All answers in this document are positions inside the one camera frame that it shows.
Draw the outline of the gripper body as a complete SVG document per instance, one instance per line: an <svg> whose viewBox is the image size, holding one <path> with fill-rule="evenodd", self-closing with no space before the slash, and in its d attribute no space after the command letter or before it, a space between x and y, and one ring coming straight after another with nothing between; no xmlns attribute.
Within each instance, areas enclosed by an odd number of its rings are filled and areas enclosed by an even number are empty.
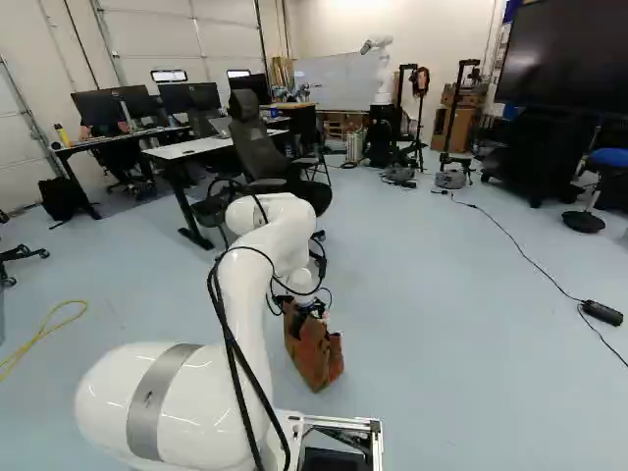
<svg viewBox="0 0 628 471"><path fill-rule="evenodd" d="M318 297L314 297L311 301L299 304L298 312L302 316L310 316L317 320L327 320L328 319L328 306L327 304Z"/></svg>

